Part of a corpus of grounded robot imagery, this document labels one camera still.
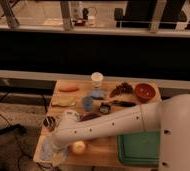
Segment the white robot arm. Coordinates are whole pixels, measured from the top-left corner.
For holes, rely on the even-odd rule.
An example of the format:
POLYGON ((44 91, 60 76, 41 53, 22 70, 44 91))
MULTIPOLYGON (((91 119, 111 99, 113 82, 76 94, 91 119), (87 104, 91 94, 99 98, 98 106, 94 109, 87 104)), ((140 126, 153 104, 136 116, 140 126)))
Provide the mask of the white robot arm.
POLYGON ((66 110, 50 134, 50 142, 59 151, 78 140, 145 131, 160 133, 158 171, 190 171, 190 94, 136 105, 83 122, 75 111, 66 110))

